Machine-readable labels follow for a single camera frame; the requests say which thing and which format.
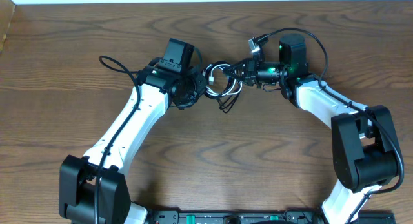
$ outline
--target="wooden table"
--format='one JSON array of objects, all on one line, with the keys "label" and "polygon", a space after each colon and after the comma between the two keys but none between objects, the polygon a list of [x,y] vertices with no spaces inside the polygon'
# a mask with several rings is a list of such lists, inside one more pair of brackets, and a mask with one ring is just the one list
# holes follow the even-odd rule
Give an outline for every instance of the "wooden table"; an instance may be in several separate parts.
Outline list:
[{"label": "wooden table", "polygon": [[[0,222],[68,223],[57,211],[60,164],[105,133],[132,88],[98,56],[140,70],[175,37],[197,46],[205,65],[235,63],[249,57],[252,36],[294,26],[325,45],[329,85],[391,110],[405,182],[366,208],[413,223],[412,17],[413,1],[18,6],[0,55]],[[270,59],[278,38],[265,48]],[[320,73],[323,55],[308,38],[307,47]],[[139,204],[182,210],[316,207],[336,180],[330,130],[281,94],[255,88],[229,114],[205,97],[171,108],[127,179]]]}]

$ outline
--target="cable bundle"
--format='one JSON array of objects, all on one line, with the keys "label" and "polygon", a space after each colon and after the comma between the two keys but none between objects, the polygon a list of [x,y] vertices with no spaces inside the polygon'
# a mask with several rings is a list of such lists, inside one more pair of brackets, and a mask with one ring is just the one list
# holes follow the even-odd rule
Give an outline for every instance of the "cable bundle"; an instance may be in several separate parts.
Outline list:
[{"label": "cable bundle", "polygon": [[[203,70],[203,75],[205,78],[209,80],[210,85],[214,83],[214,70],[215,69],[220,69],[221,71],[224,70],[224,68],[230,66],[225,61],[218,61],[213,64],[208,65],[204,70]],[[206,86],[206,92],[205,96],[210,99],[216,99],[218,104],[219,104],[219,109],[222,110],[225,114],[228,113],[231,108],[234,106],[235,102],[238,100],[238,97],[241,93],[241,90],[243,88],[243,84],[229,76],[227,76],[227,86],[224,88],[224,90],[221,93],[217,93],[212,90],[209,86]]]}]

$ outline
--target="robotic arm link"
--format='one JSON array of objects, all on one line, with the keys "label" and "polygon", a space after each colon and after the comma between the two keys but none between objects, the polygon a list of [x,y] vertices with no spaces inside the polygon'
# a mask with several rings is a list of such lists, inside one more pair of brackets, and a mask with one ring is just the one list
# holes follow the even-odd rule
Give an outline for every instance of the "robotic arm link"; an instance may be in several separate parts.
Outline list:
[{"label": "robotic arm link", "polygon": [[[322,81],[325,71],[321,78],[308,72],[307,49],[304,37],[299,34],[287,34],[280,39],[280,62],[266,62],[263,45],[269,36],[284,30],[299,29],[286,28],[249,40],[252,58],[222,67],[222,71],[228,76],[228,81],[231,78],[248,86],[261,88],[263,85],[279,84],[285,99],[295,107],[309,111],[331,128],[334,170],[338,181],[320,211],[286,211],[283,214],[262,214],[260,217],[255,214],[214,213],[214,217],[206,215],[204,218],[201,214],[160,211],[159,217],[167,218],[154,219],[156,215],[151,210],[131,203],[125,177],[149,130],[172,103],[183,110],[191,107],[206,92],[207,80],[200,73],[199,66],[190,66],[192,53],[198,52],[197,49],[171,39],[163,58],[136,72],[137,84],[126,106],[104,136],[82,158],[69,155],[63,161],[59,185],[60,215],[78,224],[143,224],[151,221],[155,224],[184,221],[187,224],[198,221],[276,223],[279,218],[284,220],[283,223],[344,224],[363,220],[366,222],[360,223],[395,223],[392,215],[358,215],[367,199],[383,191],[380,188],[389,184],[392,178],[399,176],[398,184],[403,181],[403,159],[390,112],[381,105],[367,107],[353,102],[332,90]],[[315,37],[305,30],[299,31]],[[374,138],[374,144],[363,146],[360,139],[364,137]],[[107,142],[112,138],[113,144],[108,146]],[[90,182],[97,175],[101,179],[96,188],[97,185]]]}]

